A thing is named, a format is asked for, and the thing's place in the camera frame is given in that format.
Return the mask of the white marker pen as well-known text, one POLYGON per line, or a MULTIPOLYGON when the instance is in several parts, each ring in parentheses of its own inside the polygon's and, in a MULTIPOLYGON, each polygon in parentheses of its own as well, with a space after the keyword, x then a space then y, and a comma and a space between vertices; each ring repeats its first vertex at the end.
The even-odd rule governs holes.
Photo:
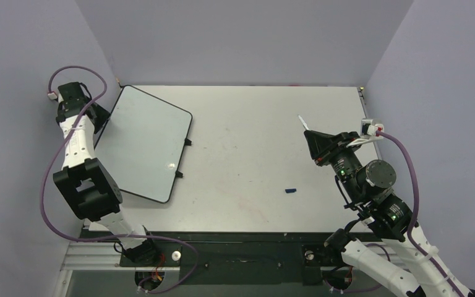
POLYGON ((300 120, 300 122, 301 122, 302 126, 304 127, 304 129, 305 129, 306 131, 309 131, 310 129, 309 129, 309 127, 308 127, 306 121, 304 120, 304 118, 303 118, 301 115, 298 115, 297 117, 298 117, 298 119, 300 120))

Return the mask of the black framed whiteboard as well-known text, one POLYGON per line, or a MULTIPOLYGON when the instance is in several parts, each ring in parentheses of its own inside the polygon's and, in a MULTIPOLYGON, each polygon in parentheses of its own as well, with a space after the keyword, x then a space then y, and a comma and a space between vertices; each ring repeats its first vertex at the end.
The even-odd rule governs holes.
POLYGON ((182 176, 192 120, 189 111, 125 86, 100 131, 96 156, 122 192, 165 204, 182 176))

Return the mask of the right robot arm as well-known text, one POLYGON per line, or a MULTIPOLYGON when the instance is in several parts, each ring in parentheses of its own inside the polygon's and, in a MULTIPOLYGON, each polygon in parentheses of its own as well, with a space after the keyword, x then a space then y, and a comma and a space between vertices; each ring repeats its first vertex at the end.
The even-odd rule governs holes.
POLYGON ((315 164, 333 168, 336 183, 348 198, 345 207, 357 212, 358 220, 401 259, 403 266, 372 251, 351 234, 350 226, 340 228, 325 241, 327 261, 361 270, 395 296, 475 296, 475 289, 461 283, 443 263, 417 220, 419 187, 414 168, 410 167, 409 173, 415 203, 408 206, 394 193, 396 172, 389 163, 372 160, 363 165, 356 156, 363 141, 389 139, 389 134, 372 126, 363 136, 306 130, 304 137, 315 164))

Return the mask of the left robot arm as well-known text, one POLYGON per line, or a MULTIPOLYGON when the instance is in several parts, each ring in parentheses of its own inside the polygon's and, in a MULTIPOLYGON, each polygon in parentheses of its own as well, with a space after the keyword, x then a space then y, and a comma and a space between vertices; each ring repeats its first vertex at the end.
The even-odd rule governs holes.
POLYGON ((53 174, 59 192, 79 219, 87 219, 117 235, 121 253, 135 264, 152 266, 160 249, 147 238, 144 226, 131 223, 122 212, 122 193, 95 155, 93 136, 110 117, 109 111, 92 103, 87 87, 70 82, 58 87, 56 122, 69 141, 64 162, 53 174))

